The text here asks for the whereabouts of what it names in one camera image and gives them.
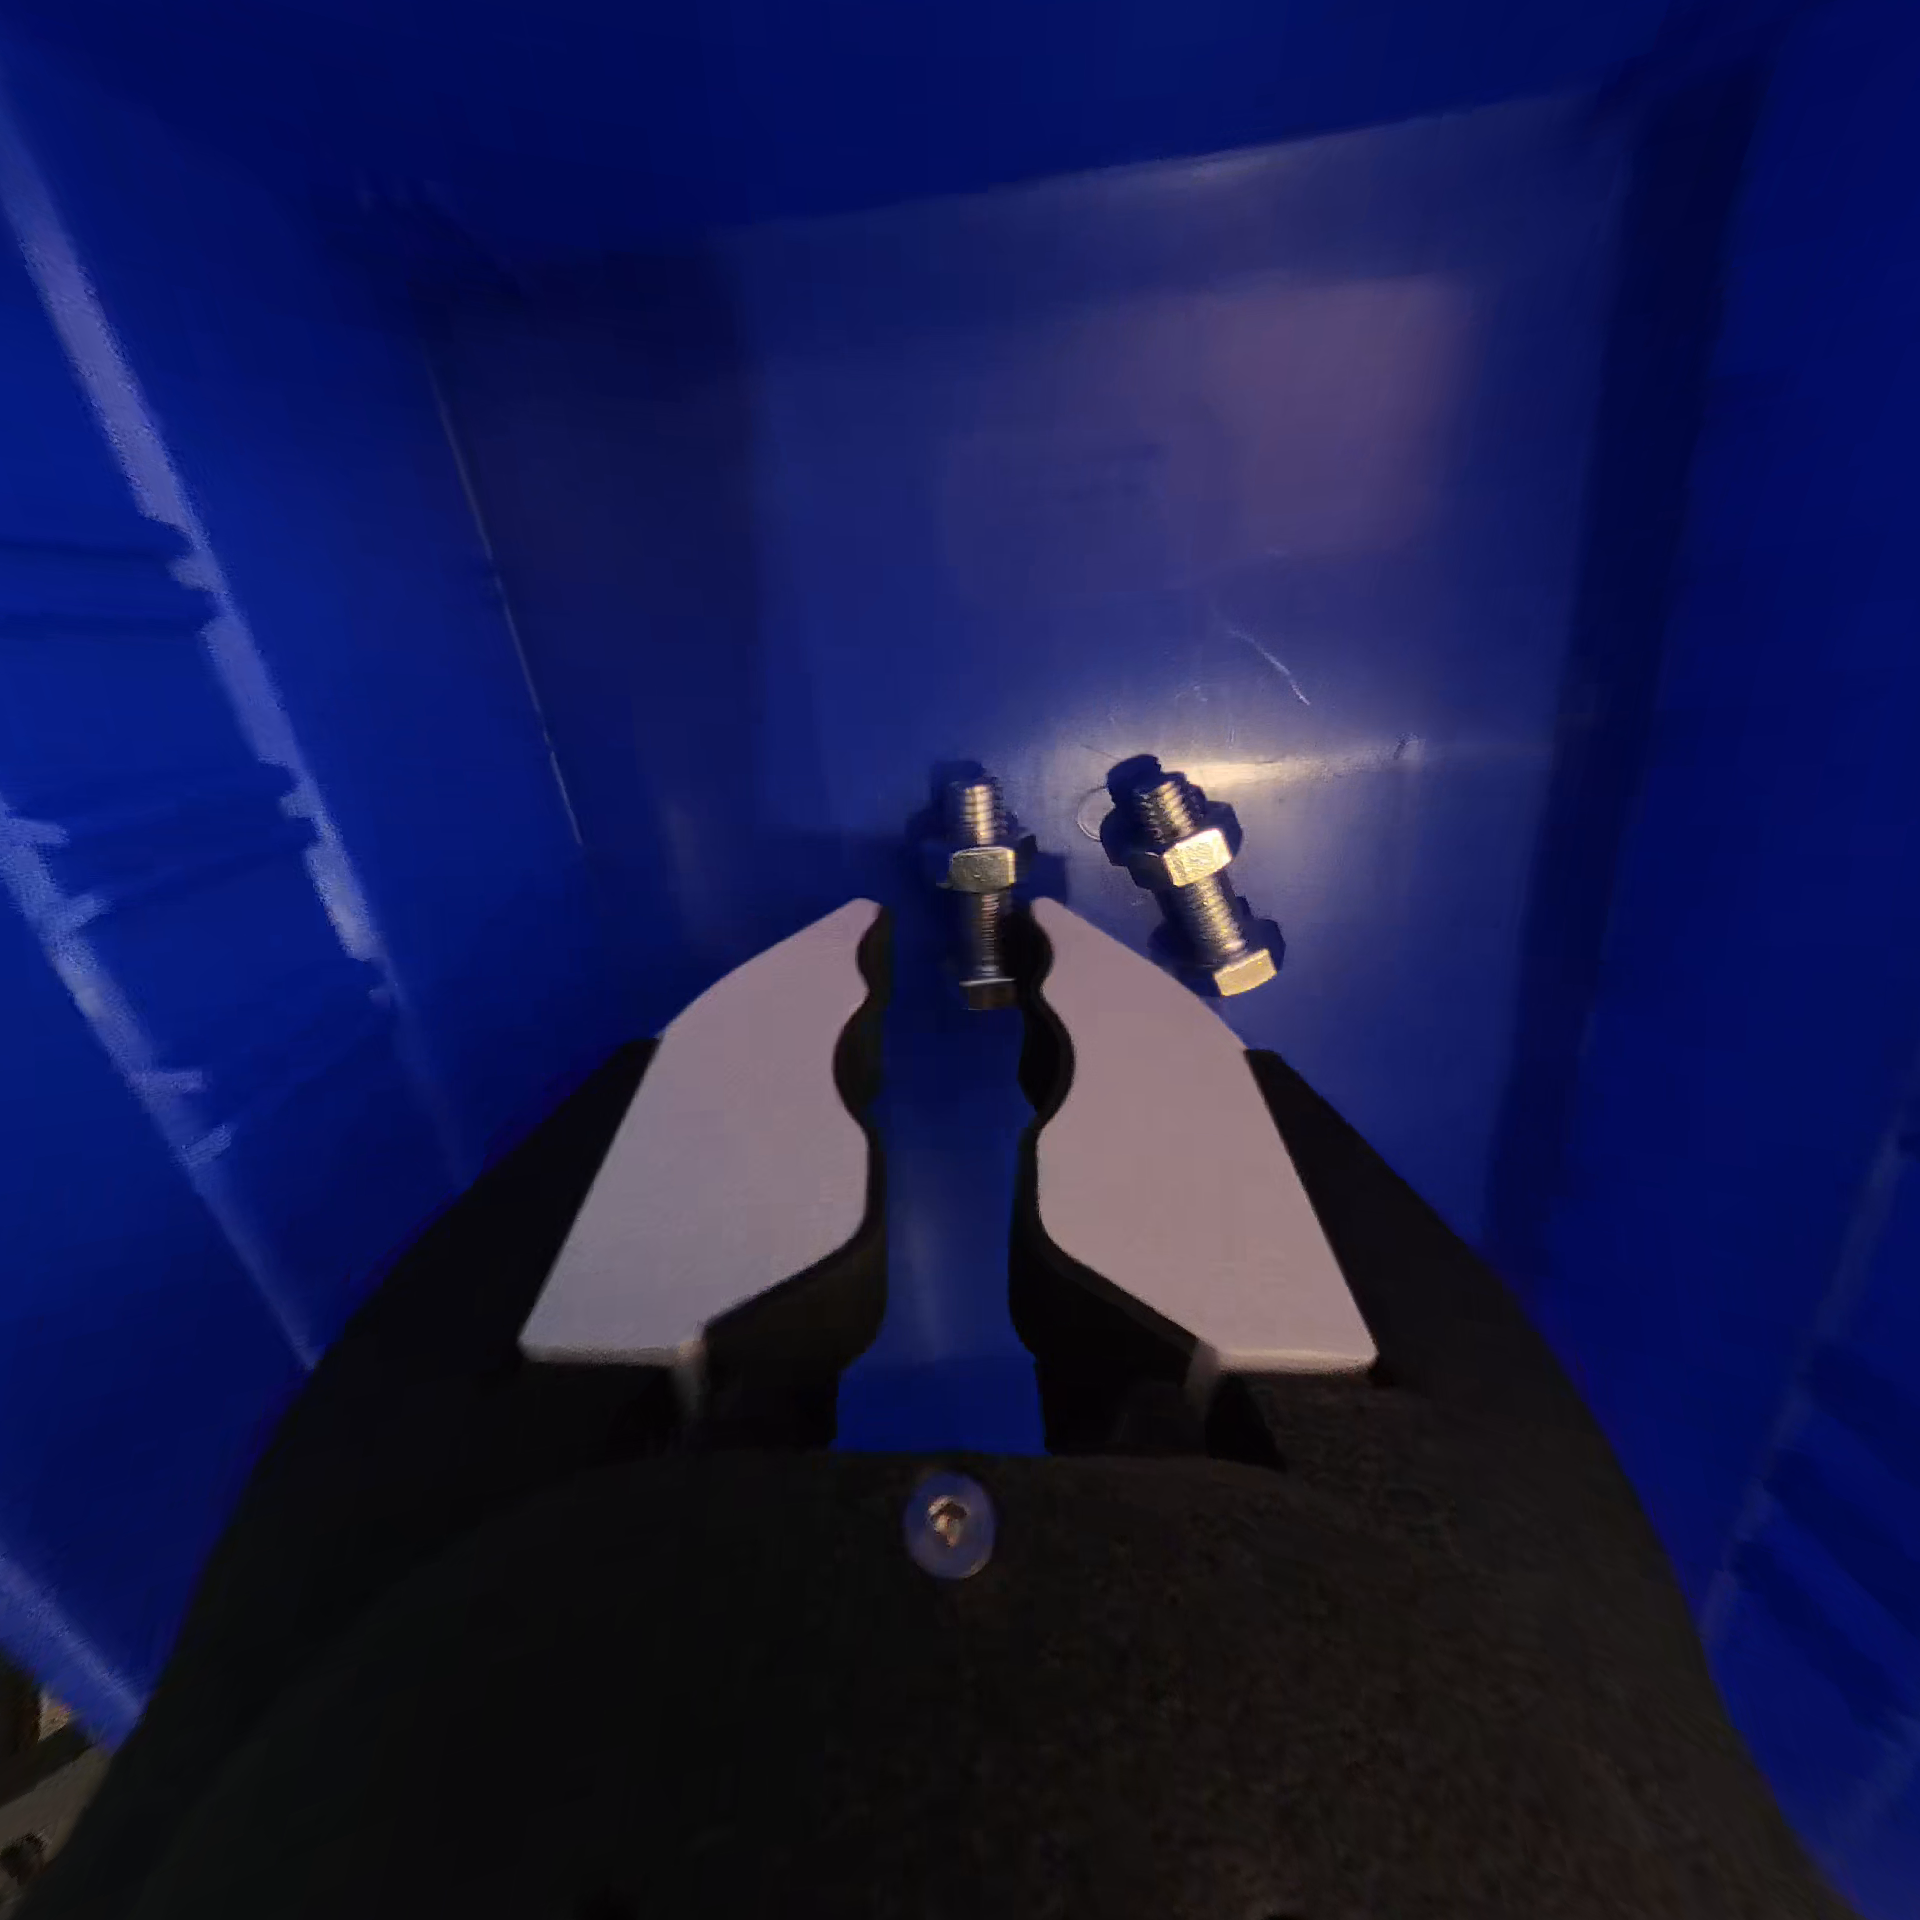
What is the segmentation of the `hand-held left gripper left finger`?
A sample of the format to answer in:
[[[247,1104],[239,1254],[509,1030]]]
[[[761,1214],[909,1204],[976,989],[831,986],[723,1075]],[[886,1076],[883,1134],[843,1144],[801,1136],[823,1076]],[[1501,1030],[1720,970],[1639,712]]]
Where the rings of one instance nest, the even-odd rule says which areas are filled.
[[[655,1052],[518,1330],[542,1363],[683,1364],[852,1242],[871,1150],[835,1080],[869,1004],[852,899],[715,980]]]

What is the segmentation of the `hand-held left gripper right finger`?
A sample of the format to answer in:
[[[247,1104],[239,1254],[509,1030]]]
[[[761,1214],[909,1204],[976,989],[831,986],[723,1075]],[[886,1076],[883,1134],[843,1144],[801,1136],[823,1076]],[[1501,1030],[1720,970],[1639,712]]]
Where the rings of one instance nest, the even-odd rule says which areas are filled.
[[[1367,1328],[1220,1014],[1043,899],[1028,909],[1011,1310],[1056,1375],[1364,1375]]]

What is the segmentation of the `steel hex bolt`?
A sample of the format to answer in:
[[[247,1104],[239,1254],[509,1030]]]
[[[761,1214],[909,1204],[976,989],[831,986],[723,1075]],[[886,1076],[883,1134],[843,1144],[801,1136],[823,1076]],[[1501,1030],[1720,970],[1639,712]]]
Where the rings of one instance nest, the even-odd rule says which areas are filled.
[[[944,852],[951,843],[981,845],[1030,835],[1007,807],[1000,782],[979,760],[961,760],[944,782],[933,835],[925,843],[925,868],[937,885]],[[1011,959],[1011,932],[1017,894],[960,895],[937,888],[951,900],[952,923],[952,988],[974,1014],[999,1012],[1017,1004],[1017,971]]]
[[[1204,998],[1235,998],[1259,992],[1279,975],[1285,940],[1270,918],[1261,918],[1236,891],[1235,862],[1215,879],[1172,894],[1151,894],[1136,883],[1134,855],[1204,826],[1239,828],[1235,807],[1213,799],[1189,774],[1165,768],[1155,757],[1124,758],[1107,778],[1110,812],[1096,830],[1107,860],[1156,906],[1160,926],[1151,938],[1156,962],[1189,992]]]

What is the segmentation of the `blue divided plastic bin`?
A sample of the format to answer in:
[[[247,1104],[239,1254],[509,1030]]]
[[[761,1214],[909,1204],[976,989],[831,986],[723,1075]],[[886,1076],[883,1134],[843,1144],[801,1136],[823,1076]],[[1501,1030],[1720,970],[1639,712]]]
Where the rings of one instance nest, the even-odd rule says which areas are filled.
[[[1364,1375],[1017,1334],[1134,757]],[[33,1915],[1916,1915],[1916,4],[4,4],[4,1662]]]

